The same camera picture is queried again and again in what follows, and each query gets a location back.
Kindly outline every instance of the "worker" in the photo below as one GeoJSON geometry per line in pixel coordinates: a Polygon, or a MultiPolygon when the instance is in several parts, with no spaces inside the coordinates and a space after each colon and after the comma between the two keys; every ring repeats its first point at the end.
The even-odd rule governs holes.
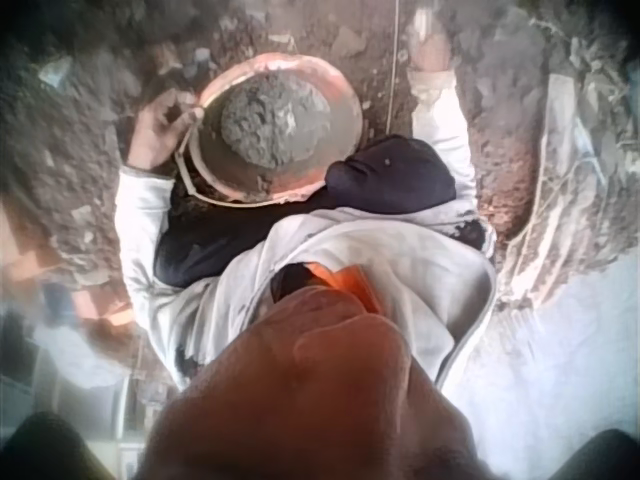
{"type": "Polygon", "coordinates": [[[203,112],[172,90],[140,113],[116,199],[122,269],[183,392],[137,478],[491,478],[440,392],[492,308],[495,234],[428,13],[409,28],[414,138],[336,162],[306,202],[169,222],[169,159],[203,112]]]}

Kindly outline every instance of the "soil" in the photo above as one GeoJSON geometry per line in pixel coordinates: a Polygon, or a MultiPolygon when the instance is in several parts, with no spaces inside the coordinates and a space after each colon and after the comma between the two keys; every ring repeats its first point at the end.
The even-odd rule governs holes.
{"type": "MultiPolygon", "coordinates": [[[[104,278],[88,275],[96,271],[120,279],[113,229],[118,169],[127,156],[135,115],[169,87],[199,92],[232,65],[269,51],[314,55],[340,69],[353,85],[364,110],[364,141],[387,133],[394,63],[392,1],[37,3],[40,9],[14,12],[12,26],[3,31],[0,186],[48,229],[52,245],[66,260],[59,279],[74,288],[90,282],[89,277],[104,278]],[[60,87],[44,84],[38,78],[40,69],[64,56],[73,63],[60,87]]],[[[402,33],[416,3],[400,2],[390,133],[411,134],[415,101],[405,74],[402,33]]],[[[480,210],[498,231],[500,256],[530,216],[542,105],[549,61],[559,51],[557,41],[545,28],[531,25],[515,0],[441,3],[469,121],[480,210]]],[[[518,3],[537,8],[549,2],[518,3]]],[[[552,10],[556,17],[558,12],[564,15],[561,22],[574,18],[576,31],[582,31],[583,17],[568,15],[568,7],[552,10]]],[[[564,57],[556,61],[566,63],[564,57]]],[[[195,185],[201,193],[212,194],[197,176],[195,185]]],[[[607,203],[605,215],[617,211],[614,200],[607,203]]],[[[174,220],[211,208],[189,197],[180,181],[172,202],[174,220]]]]}
{"type": "Polygon", "coordinates": [[[221,133],[240,157],[274,169],[308,159],[329,122],[329,104],[313,85],[278,72],[256,76],[231,94],[221,133]]]}

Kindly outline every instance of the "sleeve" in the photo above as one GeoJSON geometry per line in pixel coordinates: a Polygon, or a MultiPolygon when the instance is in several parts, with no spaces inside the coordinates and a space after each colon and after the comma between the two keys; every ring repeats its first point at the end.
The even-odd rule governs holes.
{"type": "Polygon", "coordinates": [[[116,195],[115,226],[120,239],[124,283],[136,322],[149,334],[154,350],[179,386],[176,350],[188,341],[206,289],[217,279],[187,289],[169,287],[153,274],[156,246],[167,229],[167,212],[175,181],[124,167],[116,195]]]}
{"type": "Polygon", "coordinates": [[[475,169],[471,163],[469,132],[456,93],[453,70],[426,73],[409,70],[411,92],[418,100],[413,112],[413,136],[430,144],[455,179],[459,199],[477,203],[475,169]]]}

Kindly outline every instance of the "hand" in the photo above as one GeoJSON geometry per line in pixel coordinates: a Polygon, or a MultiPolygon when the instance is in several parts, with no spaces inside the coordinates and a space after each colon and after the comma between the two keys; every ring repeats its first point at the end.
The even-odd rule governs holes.
{"type": "Polygon", "coordinates": [[[451,43],[433,8],[418,8],[407,27],[411,66],[427,73],[451,68],[451,43]]]}
{"type": "Polygon", "coordinates": [[[127,164],[154,171],[166,163],[189,127],[204,116],[204,110],[197,108],[196,102],[193,94],[172,88],[147,105],[138,114],[127,164]],[[182,115],[169,123],[167,114],[175,107],[182,115]]]}

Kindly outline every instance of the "cement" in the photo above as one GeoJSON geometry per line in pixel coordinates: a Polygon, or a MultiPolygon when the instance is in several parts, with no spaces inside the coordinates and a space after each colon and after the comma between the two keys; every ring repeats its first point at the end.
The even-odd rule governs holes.
{"type": "Polygon", "coordinates": [[[222,138],[246,161],[274,169],[309,158],[329,132],[329,104],[292,73],[252,78],[222,112],[222,138]]]}

